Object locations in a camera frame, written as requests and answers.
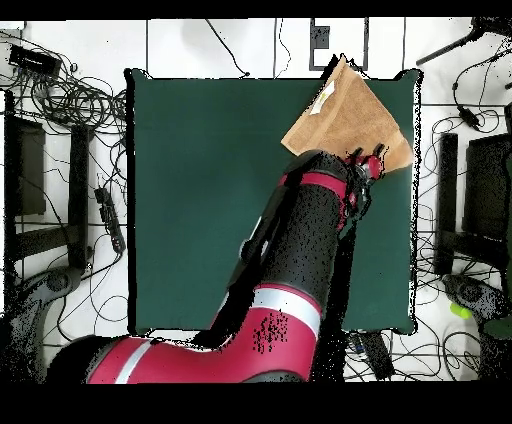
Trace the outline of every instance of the floor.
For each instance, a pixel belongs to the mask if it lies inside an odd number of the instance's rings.
[[[248,71],[251,77],[271,78],[274,73],[280,77],[319,77],[321,72],[309,71],[309,18],[285,18],[277,20],[277,49],[274,71],[274,24],[273,18],[249,20],[217,20],[212,24],[220,33],[225,43],[232,50],[239,67]],[[344,52],[356,63],[363,61],[364,21],[363,18],[317,18],[316,25],[331,27],[330,48],[317,50],[315,64],[326,65],[332,54]],[[370,18],[368,43],[368,70],[372,78],[393,78],[402,69],[415,68],[415,62],[440,47],[467,35],[470,30],[470,18]],[[70,61],[78,65],[75,77],[94,77],[88,82],[106,92],[119,93],[125,88],[124,68],[141,68],[153,77],[199,77],[199,78],[237,78],[240,71],[233,65],[229,54],[216,39],[204,20],[151,20],[151,21],[59,21],[59,22],[28,22],[22,32],[25,40],[37,43],[52,51],[65,54]],[[429,173],[426,167],[434,166],[435,157],[432,149],[426,155],[432,143],[433,126],[436,122],[456,116],[452,95],[452,84],[459,72],[469,65],[492,56],[502,42],[502,37],[485,35],[479,41],[466,45],[445,56],[421,66],[425,73],[421,91],[421,152],[423,162],[421,175]],[[477,67],[464,74],[459,81],[457,99],[478,112],[482,109],[495,110],[503,114],[503,106],[512,101],[512,90],[506,91],[505,84],[512,80],[511,58],[504,57],[492,63],[485,91],[480,99],[486,66]],[[6,72],[4,64],[0,64],[0,73]],[[24,96],[20,108],[33,111],[30,96]],[[459,119],[452,119],[455,126]],[[52,129],[45,129],[53,134]],[[487,117],[484,129],[494,129],[493,133],[506,131],[503,119]],[[438,124],[436,132],[450,128],[450,121]],[[116,129],[111,128],[111,135],[102,135],[101,140],[92,142],[90,161],[90,185],[97,186],[98,180],[103,181],[112,172],[109,158],[111,149],[118,140]],[[459,134],[459,187],[464,187],[464,146],[470,139],[483,137],[465,125],[460,125],[455,132]],[[47,136],[45,169],[45,190],[58,215],[63,222],[67,219],[67,184],[64,176],[69,166],[61,161],[69,158],[69,136]],[[122,156],[118,168],[126,175],[125,157]],[[418,230],[419,244],[423,245],[421,253],[429,257],[428,250],[433,241],[429,234],[432,231],[432,216],[429,208],[435,207],[436,175],[423,178],[420,182]],[[123,195],[123,184],[113,186],[113,200],[116,204],[120,221],[126,223],[126,205]],[[462,217],[463,199],[458,198],[458,225]],[[44,228],[44,223],[54,223],[55,216],[51,208],[44,216],[24,217],[19,222],[18,231]],[[98,208],[95,201],[90,202],[89,213],[90,244],[104,234]],[[17,264],[17,272],[24,278],[45,269],[52,260],[65,253],[64,249],[55,249],[44,254],[27,258]],[[75,292],[68,296],[67,305],[62,315],[62,330],[71,339],[86,334],[115,336],[126,332],[126,296],[128,254],[110,268],[83,283]],[[115,254],[108,237],[99,238],[94,255],[94,269],[108,266]],[[58,265],[64,258],[57,259]],[[461,270],[467,262],[456,261],[454,270]],[[419,267],[429,270],[427,261],[420,262]],[[492,284],[497,284],[495,274],[487,274],[489,267],[478,264],[471,271],[481,275],[476,278],[491,277]],[[420,288],[417,293],[416,316],[418,331],[412,336],[398,336],[386,331],[385,340],[390,348],[397,375],[397,380],[451,380],[451,372],[457,380],[469,380],[476,377],[475,367],[478,363],[479,346],[471,337],[455,335],[447,342],[449,368],[443,361],[439,345],[450,333],[463,331],[478,337],[473,319],[463,320],[450,311],[450,302],[439,289],[442,284],[431,281],[434,277],[427,272],[420,272]],[[45,355],[48,361],[55,355],[58,347],[66,340],[55,328],[56,319],[63,307],[62,301],[52,306],[45,324]],[[95,309],[101,309],[101,316]],[[174,338],[187,338],[190,334],[172,332]],[[348,354],[346,378],[348,381],[371,381],[374,379],[364,358],[353,353]]]

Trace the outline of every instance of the white sticker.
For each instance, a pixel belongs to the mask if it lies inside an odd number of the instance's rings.
[[[318,96],[318,99],[316,99],[315,104],[313,105],[313,109],[311,109],[310,115],[320,113],[323,104],[332,93],[334,93],[334,81],[331,81],[331,83],[325,87],[324,91],[322,91],[322,94]]]

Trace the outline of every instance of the white stripe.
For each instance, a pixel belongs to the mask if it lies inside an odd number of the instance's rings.
[[[311,328],[318,338],[319,312],[311,303],[294,293],[271,288],[257,289],[251,308],[269,308],[292,315]]]
[[[217,310],[217,313],[224,307],[224,305],[226,304],[227,300],[228,300],[228,297],[229,297],[229,291],[226,293],[226,295],[224,296],[224,299],[222,300],[222,303],[220,304],[220,307],[219,309]]]
[[[128,358],[128,360],[125,362],[123,369],[117,376],[115,384],[126,384],[128,383],[128,379],[132,375],[133,370],[139,363],[140,359],[144,356],[144,354],[148,351],[148,349],[151,347],[151,340],[147,341],[146,343],[141,344],[135,352],[132,353],[132,355]]]

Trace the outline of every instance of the green object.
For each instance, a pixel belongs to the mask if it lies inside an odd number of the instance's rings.
[[[413,141],[413,87],[367,81]],[[280,140],[321,80],[151,80],[134,70],[136,327],[208,328],[243,239],[293,155]],[[411,168],[372,187],[345,329],[411,332]]]
[[[450,311],[452,311],[455,315],[461,317],[462,319],[471,318],[471,311],[469,309],[463,308],[462,306],[457,305],[456,303],[452,303],[450,305]]]

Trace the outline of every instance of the black stand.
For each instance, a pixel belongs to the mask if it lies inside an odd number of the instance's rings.
[[[5,313],[0,318],[0,379],[44,382],[43,328],[51,303],[75,290],[91,250],[87,246],[89,143],[85,126],[71,128],[68,224],[16,234],[14,218],[19,198],[19,131],[14,96],[6,92],[5,107]],[[42,272],[16,284],[14,263],[27,256],[67,246],[69,265]]]
[[[457,47],[462,47],[469,43],[470,41],[476,41],[482,35],[485,34],[485,31],[483,31],[481,28],[475,28],[471,30],[471,32],[466,35],[465,37],[461,38],[460,40],[455,41],[452,44],[447,45],[446,47],[443,47],[442,49],[439,49],[435,51],[434,53],[430,53],[428,56],[425,56],[421,58],[420,60],[416,61],[416,66],[421,66],[426,62],[430,62],[432,59],[435,59],[439,56],[442,56],[443,54],[446,54],[448,52],[451,52],[452,50],[456,49]]]

